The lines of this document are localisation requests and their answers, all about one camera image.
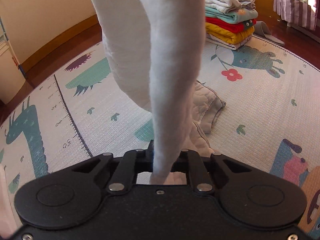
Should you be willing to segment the grey slipper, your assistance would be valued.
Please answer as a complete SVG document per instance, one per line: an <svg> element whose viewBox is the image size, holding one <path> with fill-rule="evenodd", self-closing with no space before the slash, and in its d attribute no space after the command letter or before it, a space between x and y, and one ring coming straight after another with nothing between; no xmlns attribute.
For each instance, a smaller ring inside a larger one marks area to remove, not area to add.
<svg viewBox="0 0 320 240"><path fill-rule="evenodd" d="M268 28L267 24L263 21L256 22L256 24L254 25L254 34L259 37L265 38L265 39L267 39L277 45L285 46L285 43L282 40L274 37L271 34L271 31Z"/></svg>

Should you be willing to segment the purple striped curtain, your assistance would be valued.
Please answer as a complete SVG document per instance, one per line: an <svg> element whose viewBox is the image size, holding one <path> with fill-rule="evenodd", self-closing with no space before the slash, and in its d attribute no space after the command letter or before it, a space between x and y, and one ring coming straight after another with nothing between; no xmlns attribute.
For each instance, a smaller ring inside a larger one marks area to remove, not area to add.
<svg viewBox="0 0 320 240"><path fill-rule="evenodd" d="M289 24L315 31L318 21L318 0L273 0L273 10Z"/></svg>

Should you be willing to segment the white folded garment on top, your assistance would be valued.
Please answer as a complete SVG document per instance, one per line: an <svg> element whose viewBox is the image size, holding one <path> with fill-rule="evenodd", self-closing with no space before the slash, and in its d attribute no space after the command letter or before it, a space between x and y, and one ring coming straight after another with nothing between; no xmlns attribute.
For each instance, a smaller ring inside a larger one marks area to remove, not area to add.
<svg viewBox="0 0 320 240"><path fill-rule="evenodd" d="M255 0L205 0L205 6L225 14L242 8L255 9Z"/></svg>

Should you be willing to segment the floral folded cloth bottom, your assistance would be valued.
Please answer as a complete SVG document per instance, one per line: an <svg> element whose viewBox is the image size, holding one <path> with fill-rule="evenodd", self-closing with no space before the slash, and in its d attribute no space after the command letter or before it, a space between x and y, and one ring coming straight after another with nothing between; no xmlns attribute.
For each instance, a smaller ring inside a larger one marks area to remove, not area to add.
<svg viewBox="0 0 320 240"><path fill-rule="evenodd" d="M242 47L244 44L246 44L252 37L253 37L253 35L249 35L249 37L245 38L240 43L230 44L230 43L224 42L223 40L221 40L211 34L206 34L206 41L208 41L212 44L215 44L217 46L221 46L223 48L228 48L230 50L237 50L240 47Z"/></svg>

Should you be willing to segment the white quilted baby pants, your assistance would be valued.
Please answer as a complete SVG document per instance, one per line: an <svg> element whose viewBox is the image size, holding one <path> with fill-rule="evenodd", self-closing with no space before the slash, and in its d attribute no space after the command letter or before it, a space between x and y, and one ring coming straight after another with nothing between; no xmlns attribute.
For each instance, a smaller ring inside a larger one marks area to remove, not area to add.
<svg viewBox="0 0 320 240"><path fill-rule="evenodd" d="M209 156L207 140L225 106L198 81L205 43L204 0L91 0L119 88L152 114L151 184L177 181L170 171L184 148Z"/></svg>

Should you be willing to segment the yellow folded garment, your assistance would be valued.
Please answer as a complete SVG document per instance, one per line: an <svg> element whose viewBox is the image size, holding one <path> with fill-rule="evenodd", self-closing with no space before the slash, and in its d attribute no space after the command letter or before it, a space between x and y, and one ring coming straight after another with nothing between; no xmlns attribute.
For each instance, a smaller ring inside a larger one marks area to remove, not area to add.
<svg viewBox="0 0 320 240"><path fill-rule="evenodd" d="M233 33L215 24L205 23L206 33L217 37L228 44L238 44L254 33L254 27L250 27L239 33Z"/></svg>

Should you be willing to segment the teal folded garment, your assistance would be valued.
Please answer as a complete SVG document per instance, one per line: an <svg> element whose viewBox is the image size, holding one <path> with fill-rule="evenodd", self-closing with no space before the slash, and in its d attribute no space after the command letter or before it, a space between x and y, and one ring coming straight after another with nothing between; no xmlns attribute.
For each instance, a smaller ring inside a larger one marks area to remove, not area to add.
<svg viewBox="0 0 320 240"><path fill-rule="evenodd" d="M230 24L236 24L257 18L258 12L255 9L241 8L223 13L214 8L205 7L205 16L218 18Z"/></svg>

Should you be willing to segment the cartoon printed play mat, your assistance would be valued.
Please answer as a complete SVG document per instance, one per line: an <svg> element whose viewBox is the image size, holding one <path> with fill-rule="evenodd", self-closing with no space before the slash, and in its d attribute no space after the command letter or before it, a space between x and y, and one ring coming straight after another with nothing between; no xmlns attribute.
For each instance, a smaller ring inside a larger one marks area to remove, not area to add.
<svg viewBox="0 0 320 240"><path fill-rule="evenodd" d="M1 125L2 239L319 239L319 70L207 43L194 105L122 92L97 44Z"/></svg>

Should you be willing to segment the red folded garment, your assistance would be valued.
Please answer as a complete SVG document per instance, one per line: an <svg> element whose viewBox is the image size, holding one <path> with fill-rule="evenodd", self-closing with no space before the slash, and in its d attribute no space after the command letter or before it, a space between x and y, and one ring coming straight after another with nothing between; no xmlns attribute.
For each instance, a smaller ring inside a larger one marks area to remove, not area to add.
<svg viewBox="0 0 320 240"><path fill-rule="evenodd" d="M240 33L249 29L250 27L254 26L257 23L256 19L247 20L240 23L227 23L221 19L213 18L213 17L206 17L206 23L214 24L219 26L220 28L226 29L232 33Z"/></svg>

